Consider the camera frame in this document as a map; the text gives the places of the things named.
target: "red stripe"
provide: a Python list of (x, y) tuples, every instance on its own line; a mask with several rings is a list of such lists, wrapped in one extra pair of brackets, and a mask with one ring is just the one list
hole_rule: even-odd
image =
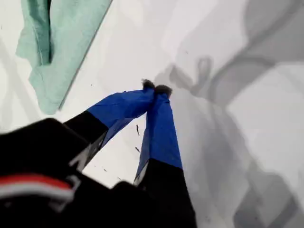
[(17, 174), (17, 175), (0, 177), (0, 187), (1, 185), (20, 183), (20, 182), (44, 183), (62, 189), (71, 189), (71, 187), (65, 182), (41, 174)]

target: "green cloth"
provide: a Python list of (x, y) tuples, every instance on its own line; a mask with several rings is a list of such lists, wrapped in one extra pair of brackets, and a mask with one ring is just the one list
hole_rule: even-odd
[(17, 55), (29, 60), (40, 109), (60, 107), (112, 0), (21, 0)]

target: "white stripe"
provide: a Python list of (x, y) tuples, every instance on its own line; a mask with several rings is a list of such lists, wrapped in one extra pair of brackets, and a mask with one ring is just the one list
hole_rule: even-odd
[(43, 183), (21, 182), (18, 184), (8, 184), (0, 187), (0, 198), (14, 197), (25, 194), (42, 195), (67, 201), (72, 201), (74, 196), (74, 192), (72, 190), (63, 190), (59, 187), (53, 187)]

